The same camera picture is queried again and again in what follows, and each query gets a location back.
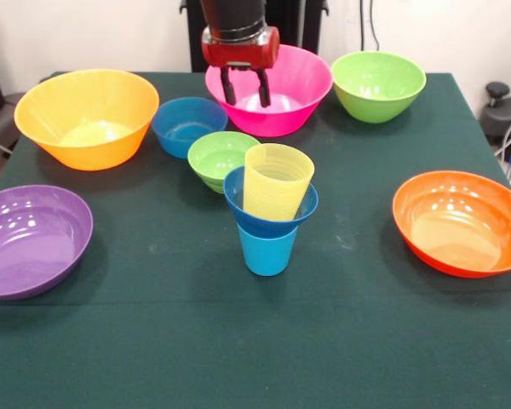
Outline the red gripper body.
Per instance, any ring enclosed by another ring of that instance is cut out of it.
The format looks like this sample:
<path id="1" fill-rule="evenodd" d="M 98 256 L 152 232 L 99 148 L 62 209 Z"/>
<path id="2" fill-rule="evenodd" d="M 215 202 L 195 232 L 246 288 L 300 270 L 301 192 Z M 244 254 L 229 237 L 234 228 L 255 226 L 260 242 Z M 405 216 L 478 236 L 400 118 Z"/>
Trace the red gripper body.
<path id="1" fill-rule="evenodd" d="M 272 68 L 278 59 L 280 44 L 276 26 L 265 26 L 254 37 L 237 42 L 223 42 L 211 35 L 205 27 L 201 36 L 202 53 L 210 66 Z"/>

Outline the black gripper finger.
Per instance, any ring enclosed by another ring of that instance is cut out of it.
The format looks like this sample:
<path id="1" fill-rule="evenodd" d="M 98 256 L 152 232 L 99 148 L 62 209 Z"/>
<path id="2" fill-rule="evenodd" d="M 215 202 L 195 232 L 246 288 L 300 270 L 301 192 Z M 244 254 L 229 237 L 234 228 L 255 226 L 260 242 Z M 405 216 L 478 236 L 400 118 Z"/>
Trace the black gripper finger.
<path id="1" fill-rule="evenodd" d="M 229 67 L 224 66 L 220 68 L 221 85 L 224 93 L 226 103 L 235 105 L 237 103 L 236 95 L 234 92 L 233 84 L 229 79 Z"/>
<path id="2" fill-rule="evenodd" d="M 271 101 L 266 71 L 264 69 L 255 69 L 255 73 L 260 82 L 258 92 L 261 107 L 269 107 L 271 105 Z"/>

